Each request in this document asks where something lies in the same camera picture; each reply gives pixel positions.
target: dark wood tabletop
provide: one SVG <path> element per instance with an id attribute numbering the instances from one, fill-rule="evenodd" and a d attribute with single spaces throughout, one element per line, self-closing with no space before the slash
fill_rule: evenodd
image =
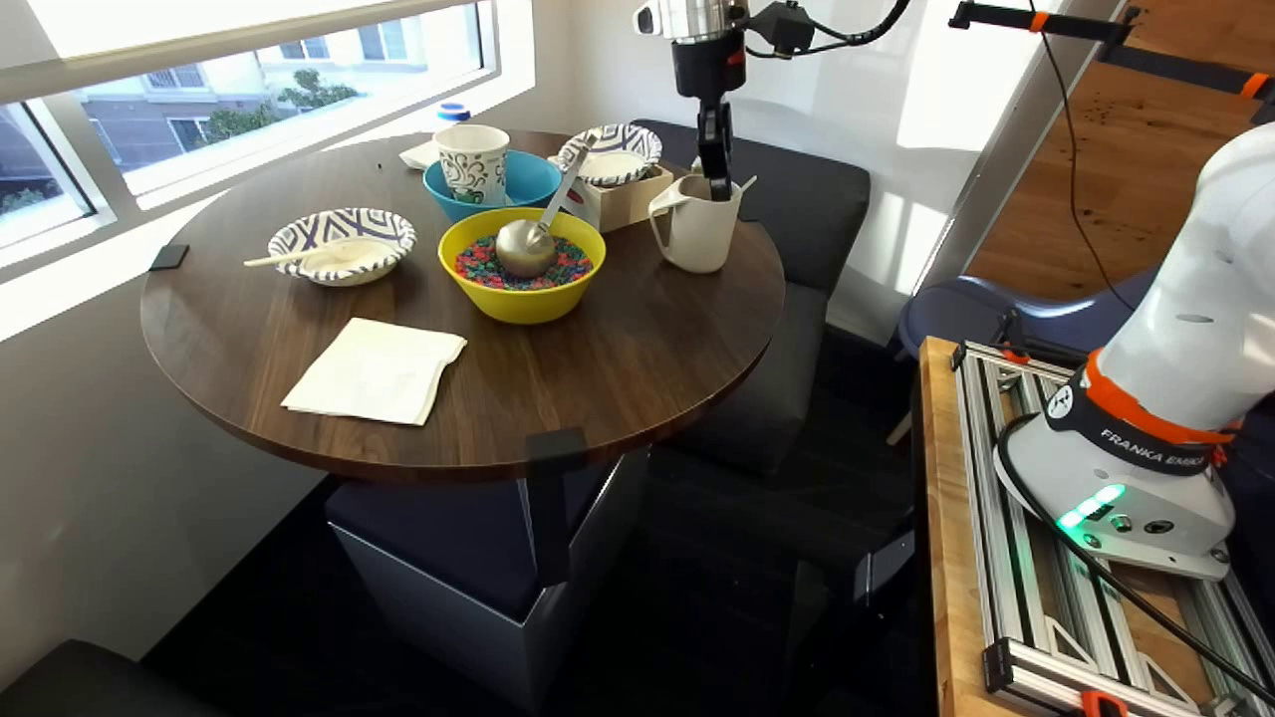
<path id="1" fill-rule="evenodd" d="M 513 148 L 548 156 L 565 137 L 510 133 Z M 152 273 L 142 332 L 191 403 L 238 438 L 343 476 L 386 481 L 521 477 L 529 435 L 579 427 L 592 461 L 667 438 L 734 388 L 766 348 L 784 301 L 774 244 L 736 226 L 715 274 L 662 260 L 646 222 L 606 235 L 607 260 L 580 305 L 556 322 L 516 327 L 481 314 L 437 259 L 450 226 L 398 153 L 400 137 L 316 152 L 226 193 L 175 237 L 190 251 Z M 245 259 L 298 217 L 375 207 L 405 217 L 413 251 L 388 277 L 328 288 Z M 354 316 L 469 339 L 446 369 L 425 426 L 317 416 L 279 406 Z"/>

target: blue bottle cap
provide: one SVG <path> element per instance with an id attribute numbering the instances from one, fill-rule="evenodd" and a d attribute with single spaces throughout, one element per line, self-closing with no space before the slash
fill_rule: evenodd
<path id="1" fill-rule="evenodd" d="M 460 102 L 444 102 L 439 105 L 439 117 L 444 120 L 451 120 L 454 122 L 463 122 L 469 119 L 469 110 Z"/>

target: silver ladle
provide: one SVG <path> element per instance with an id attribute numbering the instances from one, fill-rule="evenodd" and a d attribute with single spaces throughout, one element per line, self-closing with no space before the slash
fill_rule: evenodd
<path id="1" fill-rule="evenodd" d="M 589 149 L 597 140 L 598 138 L 592 134 L 584 138 L 584 147 L 566 168 L 562 184 L 553 193 L 553 199 L 550 199 L 550 205 L 544 208 L 538 222 L 514 219 L 500 227 L 500 232 L 496 233 L 496 258 L 506 272 L 529 279 L 543 274 L 557 262 L 557 245 L 550 235 L 550 225 L 562 208 L 566 193 L 570 191 L 584 158 L 589 156 Z"/>

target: small cardboard box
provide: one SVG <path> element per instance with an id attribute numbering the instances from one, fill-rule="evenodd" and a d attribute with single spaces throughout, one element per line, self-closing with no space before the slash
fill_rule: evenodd
<path id="1" fill-rule="evenodd" d="M 646 221 L 646 205 L 673 184 L 673 174 L 655 165 L 646 179 L 622 186 L 601 188 L 575 180 L 565 208 L 606 233 Z"/>

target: wooden workbench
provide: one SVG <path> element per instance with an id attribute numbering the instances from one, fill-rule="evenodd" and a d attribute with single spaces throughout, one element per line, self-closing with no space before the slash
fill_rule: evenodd
<path id="1" fill-rule="evenodd" d="M 931 597 L 935 614 L 935 669 L 942 717 L 1017 717 L 1014 706 L 983 688 L 987 647 L 978 592 L 974 533 L 961 439 L 956 376 L 950 358 L 956 344 L 928 338 L 921 347 L 921 401 L 926 450 Z M 1170 617 L 1182 621 L 1168 575 L 1113 566 L 1123 582 Z M 1213 698 L 1200 658 L 1158 624 L 1122 602 L 1133 642 L 1197 703 Z"/>

